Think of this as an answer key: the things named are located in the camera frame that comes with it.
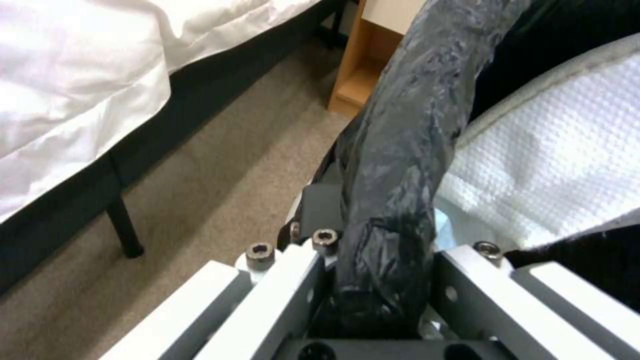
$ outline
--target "wooden cabinet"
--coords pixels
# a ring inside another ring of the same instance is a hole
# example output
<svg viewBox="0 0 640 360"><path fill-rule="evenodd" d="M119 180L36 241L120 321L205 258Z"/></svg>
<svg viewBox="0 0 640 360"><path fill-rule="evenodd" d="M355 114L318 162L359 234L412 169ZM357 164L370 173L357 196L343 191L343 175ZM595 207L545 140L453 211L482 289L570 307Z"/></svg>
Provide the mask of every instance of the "wooden cabinet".
<svg viewBox="0 0 640 360"><path fill-rule="evenodd" d="M355 116L425 0L360 0L328 109Z"/></svg>

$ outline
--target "black tape wrapping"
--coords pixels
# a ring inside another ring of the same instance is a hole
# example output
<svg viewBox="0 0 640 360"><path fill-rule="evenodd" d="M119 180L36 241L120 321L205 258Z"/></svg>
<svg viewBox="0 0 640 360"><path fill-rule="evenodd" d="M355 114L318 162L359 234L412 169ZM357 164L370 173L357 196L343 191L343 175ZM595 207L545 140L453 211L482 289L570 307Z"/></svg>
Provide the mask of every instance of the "black tape wrapping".
<svg viewBox="0 0 640 360"><path fill-rule="evenodd" d="M415 333L429 294L433 196L468 121L476 77L528 5L427 1L325 158L339 161L347 216L330 299L335 334Z"/></svg>

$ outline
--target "beige carpet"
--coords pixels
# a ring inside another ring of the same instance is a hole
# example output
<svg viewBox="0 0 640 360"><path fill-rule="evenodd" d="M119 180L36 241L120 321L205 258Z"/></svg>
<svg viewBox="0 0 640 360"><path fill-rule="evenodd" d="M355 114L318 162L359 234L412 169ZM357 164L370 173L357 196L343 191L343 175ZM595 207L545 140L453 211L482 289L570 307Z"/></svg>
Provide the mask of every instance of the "beige carpet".
<svg viewBox="0 0 640 360"><path fill-rule="evenodd" d="M309 40L130 189L143 257L101 216L0 299L0 358L99 357L206 261L275 243L346 125L324 108L340 56Z"/></svg>

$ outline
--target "white bedsheet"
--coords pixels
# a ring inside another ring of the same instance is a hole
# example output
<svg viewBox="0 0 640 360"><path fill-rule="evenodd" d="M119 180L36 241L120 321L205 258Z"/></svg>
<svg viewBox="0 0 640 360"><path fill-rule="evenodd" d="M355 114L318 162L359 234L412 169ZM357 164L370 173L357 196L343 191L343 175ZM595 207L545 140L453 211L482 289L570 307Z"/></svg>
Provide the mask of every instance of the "white bedsheet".
<svg viewBox="0 0 640 360"><path fill-rule="evenodd" d="M0 223L170 96L171 72L319 0L0 0Z"/></svg>

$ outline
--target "black bed frame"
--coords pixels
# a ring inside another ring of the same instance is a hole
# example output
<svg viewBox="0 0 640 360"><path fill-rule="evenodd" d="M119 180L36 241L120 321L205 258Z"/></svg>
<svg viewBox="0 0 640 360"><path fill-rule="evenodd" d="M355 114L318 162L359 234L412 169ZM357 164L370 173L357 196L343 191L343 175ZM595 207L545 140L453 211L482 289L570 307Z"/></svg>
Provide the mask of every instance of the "black bed frame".
<svg viewBox="0 0 640 360"><path fill-rule="evenodd" d="M0 293L6 292L78 230L107 211L124 254L144 249L122 192L289 54L345 0L321 0L297 17L231 50L174 73L163 109L109 152L0 225Z"/></svg>

